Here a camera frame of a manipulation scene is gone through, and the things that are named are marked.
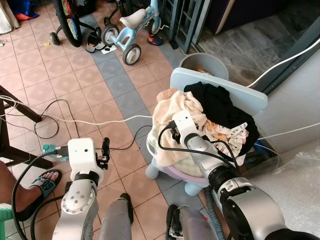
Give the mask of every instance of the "gray stone floor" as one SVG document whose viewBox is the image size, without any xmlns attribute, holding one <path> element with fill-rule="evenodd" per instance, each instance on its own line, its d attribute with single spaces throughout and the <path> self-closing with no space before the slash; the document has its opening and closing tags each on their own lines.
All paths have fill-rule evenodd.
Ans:
<svg viewBox="0 0 320 240">
<path fill-rule="evenodd" d="M 293 0 L 276 15 L 217 35 L 204 27 L 198 45 L 226 64 L 231 81 L 246 86 L 278 63 L 317 17 L 318 0 Z"/>
</svg>

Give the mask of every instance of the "bicycle wheel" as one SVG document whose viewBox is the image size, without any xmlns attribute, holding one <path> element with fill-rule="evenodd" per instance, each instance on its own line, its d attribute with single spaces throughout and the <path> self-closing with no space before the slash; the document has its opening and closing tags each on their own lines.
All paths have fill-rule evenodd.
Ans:
<svg viewBox="0 0 320 240">
<path fill-rule="evenodd" d="M 75 46 L 82 44 L 82 34 L 78 16 L 77 0 L 54 0 L 54 8 L 62 30 L 69 40 Z"/>
</svg>

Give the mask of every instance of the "light blue tricycle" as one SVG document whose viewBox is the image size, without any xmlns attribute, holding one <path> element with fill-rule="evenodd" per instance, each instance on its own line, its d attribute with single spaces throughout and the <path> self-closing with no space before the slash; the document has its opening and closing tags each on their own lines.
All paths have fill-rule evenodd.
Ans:
<svg viewBox="0 0 320 240">
<path fill-rule="evenodd" d="M 101 39 L 106 45 L 118 45 L 123 51 L 123 62 L 127 65 L 133 65 L 141 55 L 140 46 L 134 43 L 138 31 L 144 25 L 147 25 L 149 34 L 156 34 L 160 30 L 161 19 L 158 0 L 151 0 L 150 6 L 146 9 L 139 9 L 130 16 L 121 17 L 120 22 L 125 25 L 120 33 L 116 25 L 108 24 L 101 32 Z"/>
</svg>

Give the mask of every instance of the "gray bucket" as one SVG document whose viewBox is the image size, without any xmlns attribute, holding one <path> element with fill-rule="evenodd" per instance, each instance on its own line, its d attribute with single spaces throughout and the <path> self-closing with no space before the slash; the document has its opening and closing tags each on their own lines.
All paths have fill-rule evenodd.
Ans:
<svg viewBox="0 0 320 240">
<path fill-rule="evenodd" d="M 181 60 L 179 68 L 196 70 L 199 66 L 213 76 L 229 80 L 229 71 L 222 61 L 206 53 L 193 53 Z"/>
</svg>

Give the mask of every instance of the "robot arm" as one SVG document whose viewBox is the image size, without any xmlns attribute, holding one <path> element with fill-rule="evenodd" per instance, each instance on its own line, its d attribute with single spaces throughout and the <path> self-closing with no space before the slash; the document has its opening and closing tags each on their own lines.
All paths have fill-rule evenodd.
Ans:
<svg viewBox="0 0 320 240">
<path fill-rule="evenodd" d="M 173 120 L 184 148 L 219 156 L 212 144 L 200 136 L 187 110 L 175 114 Z M 236 169 L 212 156 L 191 154 L 212 186 L 212 193 L 235 240 L 318 239 L 308 233 L 289 230 L 277 203 Z"/>
<path fill-rule="evenodd" d="M 102 157 L 98 157 L 92 138 L 71 139 L 68 156 L 72 168 L 69 191 L 61 200 L 61 216 L 52 240 L 91 240 L 93 222 L 98 214 L 97 186 L 108 169 L 110 140 L 102 144 Z"/>
</svg>

